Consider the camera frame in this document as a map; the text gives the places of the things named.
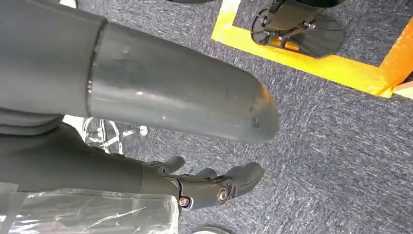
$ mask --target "bolt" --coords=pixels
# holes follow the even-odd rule
[[[186,198],[186,197],[181,197],[179,199],[179,205],[182,206],[182,207],[188,206],[189,205],[189,199]]]
[[[228,191],[226,188],[220,188],[218,191],[218,202],[224,203],[228,199]]]

